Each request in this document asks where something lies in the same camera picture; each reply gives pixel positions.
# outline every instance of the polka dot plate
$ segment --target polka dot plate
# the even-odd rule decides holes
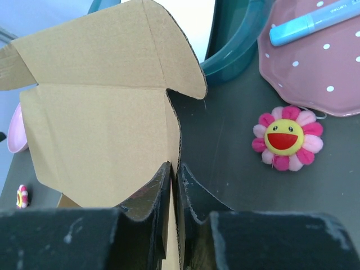
[[[360,113],[360,16],[281,47],[269,31],[336,0],[276,0],[258,38],[261,75],[286,102],[334,116]]]

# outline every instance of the cardboard box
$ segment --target cardboard box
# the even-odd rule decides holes
[[[186,37],[151,0],[131,0],[16,39],[0,51],[0,89],[20,95],[31,158],[62,206],[112,207],[161,164],[174,173],[180,126],[172,89],[204,98],[206,83]],[[179,269],[174,209],[168,258]]]

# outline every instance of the small figurine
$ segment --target small figurine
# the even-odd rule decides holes
[[[17,190],[17,202],[16,202],[16,208],[26,208],[29,206],[29,200],[28,200],[28,190],[27,188],[21,184],[19,189]]]
[[[298,171],[314,161],[323,147],[323,128],[312,111],[295,106],[276,107],[271,114],[260,116],[254,126],[256,139],[252,147],[262,153],[264,163],[277,170]]]

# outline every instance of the table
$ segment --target table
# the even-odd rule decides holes
[[[19,185],[27,186],[32,208],[54,208],[59,202],[61,194],[37,180],[29,149],[13,156],[0,196],[1,210],[16,208],[16,191]]]
[[[209,89],[205,100],[172,92],[182,126],[182,160],[197,180],[235,210],[325,212],[340,219],[360,250],[360,116],[321,121],[324,148],[299,172],[278,172],[251,148],[260,114],[284,105],[261,78],[258,58],[236,80]],[[14,208],[28,185],[32,206],[55,207],[60,194],[38,183],[29,152],[14,156],[0,208]]]

